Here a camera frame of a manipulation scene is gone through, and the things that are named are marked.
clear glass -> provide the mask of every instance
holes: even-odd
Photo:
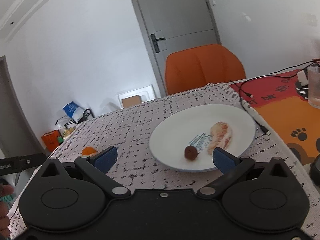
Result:
[[[309,81],[309,104],[315,108],[320,108],[320,67],[308,67]]]

hand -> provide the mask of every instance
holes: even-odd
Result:
[[[2,185],[2,187],[2,196],[7,196],[14,192],[11,185]],[[10,219],[7,217],[8,212],[8,205],[4,202],[0,202],[0,234],[4,238],[8,238],[10,236],[10,230],[8,229],[8,226],[10,225]]]

orange chair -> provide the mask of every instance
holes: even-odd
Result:
[[[169,95],[208,83],[245,79],[241,62],[228,49],[211,44],[170,54],[165,67]]]

plate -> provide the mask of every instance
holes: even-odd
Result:
[[[229,105],[195,106],[171,115],[152,132],[149,149],[159,162],[178,171],[215,170],[207,146],[211,140],[210,128],[220,121],[228,123],[233,133],[225,150],[239,157],[254,139],[255,123],[248,113]],[[194,161],[184,157],[188,145],[193,145],[199,152]]]

white tablecloth with black marks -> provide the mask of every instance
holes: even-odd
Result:
[[[86,121],[77,127],[52,156],[58,157],[62,162],[71,162],[80,156],[82,149],[87,146],[98,151],[115,146],[118,160],[107,175],[131,191],[136,188],[198,190],[221,173],[171,170],[154,159],[148,148],[148,141],[157,125],[170,115],[205,104],[241,107],[238,93],[227,84],[209,84]],[[290,151],[283,151],[272,137],[263,135],[258,128],[253,143],[244,155],[251,156],[258,162],[268,162],[274,156],[285,160],[310,200],[310,212],[302,229],[314,239],[320,240],[319,194],[310,179],[306,179],[306,173],[294,155]],[[25,230],[19,210],[11,219],[11,230],[12,238]]]

